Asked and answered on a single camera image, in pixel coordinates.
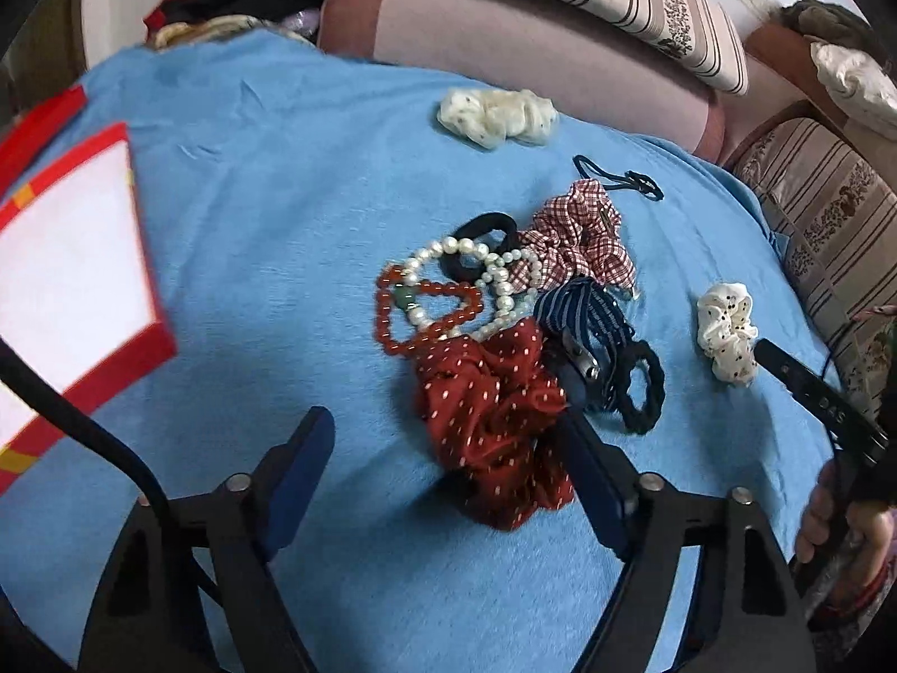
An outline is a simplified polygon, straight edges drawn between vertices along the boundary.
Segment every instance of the person's arm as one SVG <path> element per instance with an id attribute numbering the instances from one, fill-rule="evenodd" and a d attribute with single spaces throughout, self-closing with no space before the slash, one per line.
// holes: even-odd
<path id="1" fill-rule="evenodd" d="M 829 536 L 828 522 L 834 509 L 831 479 L 830 461 L 822 468 L 801 516 L 795 555 L 804 564 L 813 559 L 815 547 Z M 863 534 L 864 545 L 810 622 L 819 673 L 832 670 L 857 644 L 897 576 L 894 512 L 876 501 L 853 503 L 847 520 L 853 530 Z"/>

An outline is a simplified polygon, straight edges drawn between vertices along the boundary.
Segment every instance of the blue blanket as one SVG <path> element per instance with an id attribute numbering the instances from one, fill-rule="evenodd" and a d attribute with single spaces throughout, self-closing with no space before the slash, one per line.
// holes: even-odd
<path id="1" fill-rule="evenodd" d="M 655 204 L 612 193 L 642 290 L 625 312 L 667 373 L 663 416 L 645 437 L 595 416 L 601 436 L 680 489 L 753 489 L 788 550 L 828 455 L 819 423 L 775 379 L 723 385 L 695 345 L 695 301 L 737 280 L 763 337 L 810 367 L 824 360 L 751 193 L 669 143 L 567 117 L 547 146 L 485 152 L 434 119 L 449 87 L 471 85 L 268 33 L 135 49 L 84 77 L 89 107 L 39 159 L 128 124 L 179 354 L 96 417 L 168 494 L 250 470 L 310 405 L 333 412 L 333 458 L 295 543 L 272 565 L 322 673 L 562 673 L 598 621 L 620 565 L 580 505 L 540 512 L 512 534 L 456 513 L 411 407 L 410 366 L 371 336 L 384 262 L 488 210 L 527 225 L 577 177 L 574 154 L 650 174 L 667 195 Z M 63 440 L 0 497 L 0 579 L 69 660 L 135 496 Z M 672 661 L 694 559 L 683 555 L 652 670 Z M 223 665 L 236 667 L 223 617 L 211 615 Z"/>

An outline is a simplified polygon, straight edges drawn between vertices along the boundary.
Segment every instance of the green bead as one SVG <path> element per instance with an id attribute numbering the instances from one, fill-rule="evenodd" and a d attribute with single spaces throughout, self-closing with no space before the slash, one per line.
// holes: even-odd
<path id="1" fill-rule="evenodd" d="M 402 311 L 410 309 L 411 305 L 416 303 L 417 286 L 405 286 L 399 283 L 393 288 L 393 303 Z"/>

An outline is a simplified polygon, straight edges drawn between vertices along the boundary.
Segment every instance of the white polka dot scrunchie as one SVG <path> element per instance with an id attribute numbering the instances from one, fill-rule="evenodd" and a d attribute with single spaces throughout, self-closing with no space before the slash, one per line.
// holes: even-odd
<path id="1" fill-rule="evenodd" d="M 436 115 L 450 132 L 486 149 L 514 137 L 544 144 L 558 120 L 549 98 L 530 90 L 451 89 Z"/>
<path id="2" fill-rule="evenodd" d="M 717 283 L 698 300 L 698 346 L 713 359 L 713 375 L 748 385 L 757 376 L 751 341 L 753 298 L 743 283 Z"/>

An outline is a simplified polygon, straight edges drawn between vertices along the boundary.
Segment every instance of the silver bolt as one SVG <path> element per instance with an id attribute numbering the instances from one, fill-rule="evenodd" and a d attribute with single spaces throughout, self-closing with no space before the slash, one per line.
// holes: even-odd
<path id="1" fill-rule="evenodd" d="M 643 473 L 639 476 L 639 485 L 646 491 L 660 491 L 666 483 L 656 473 Z"/>
<path id="2" fill-rule="evenodd" d="M 232 494 L 245 491 L 252 485 L 252 477 L 246 473 L 235 473 L 224 482 L 224 487 Z"/>
<path id="3" fill-rule="evenodd" d="M 742 506 L 750 506 L 753 503 L 753 494 L 743 485 L 737 485 L 732 489 L 732 499 Z"/>

